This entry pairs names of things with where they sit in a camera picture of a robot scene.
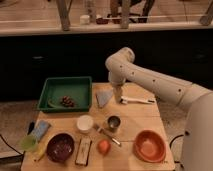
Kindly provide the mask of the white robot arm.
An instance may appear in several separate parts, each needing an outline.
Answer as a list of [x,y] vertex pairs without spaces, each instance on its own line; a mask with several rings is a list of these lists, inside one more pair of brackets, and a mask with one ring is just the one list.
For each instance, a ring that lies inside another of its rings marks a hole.
[[105,65],[117,102],[129,80],[187,113],[180,163],[181,171],[213,171],[213,90],[134,64],[135,54],[123,47]]

